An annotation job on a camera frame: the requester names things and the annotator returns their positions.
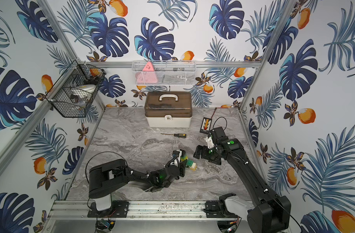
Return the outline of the lime green brick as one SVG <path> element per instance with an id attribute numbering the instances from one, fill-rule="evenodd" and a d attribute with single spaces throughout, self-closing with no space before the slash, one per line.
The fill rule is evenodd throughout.
<path id="1" fill-rule="evenodd" d="M 185 161 L 185 160 L 188 160 L 188 156 L 187 156 L 186 152 L 183 151 L 183 152 L 182 152 L 182 155 L 181 155 L 181 157 L 180 157 L 180 161 L 182 162 L 182 161 Z"/>

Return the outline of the white square brick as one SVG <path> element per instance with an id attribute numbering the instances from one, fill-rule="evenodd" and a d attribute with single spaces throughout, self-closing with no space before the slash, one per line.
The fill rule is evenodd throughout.
<path id="1" fill-rule="evenodd" d="M 193 162 L 189 167 L 190 167 L 190 170 L 196 171 L 197 164 Z"/>

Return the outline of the dark green long brick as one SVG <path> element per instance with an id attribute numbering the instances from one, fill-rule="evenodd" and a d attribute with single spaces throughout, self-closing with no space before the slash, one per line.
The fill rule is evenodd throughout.
<path id="1" fill-rule="evenodd" d="M 194 162 L 192 160 L 187 160 L 187 167 L 193 167 L 194 166 Z"/>

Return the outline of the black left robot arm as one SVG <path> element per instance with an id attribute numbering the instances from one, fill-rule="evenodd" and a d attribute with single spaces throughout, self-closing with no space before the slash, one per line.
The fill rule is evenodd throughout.
<path id="1" fill-rule="evenodd" d="M 173 181 L 185 176 L 187 160 L 184 150 L 175 150 L 172 158 L 160 170 L 142 173 L 128 166 L 125 159 L 107 162 L 89 170 L 89 199 L 95 201 L 99 212 L 112 208 L 111 194 L 126 185 L 145 192 L 158 192 L 168 188 Z"/>

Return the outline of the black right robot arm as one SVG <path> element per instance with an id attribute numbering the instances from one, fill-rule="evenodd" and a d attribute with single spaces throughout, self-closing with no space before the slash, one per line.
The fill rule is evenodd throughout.
<path id="1" fill-rule="evenodd" d="M 223 127 L 215 127 L 212 118 L 203 118 L 200 133 L 206 134 L 205 146 L 197 146 L 194 158 L 206 159 L 221 165 L 226 160 L 235 170 L 251 201 L 234 193 L 220 196 L 218 201 L 207 201 L 203 211 L 208 218 L 237 218 L 226 233 L 233 233 L 241 220 L 248 223 L 253 233 L 285 233 L 294 219 L 292 204 L 286 196 L 278 195 L 251 163 L 244 146 L 236 138 L 229 138 Z"/>

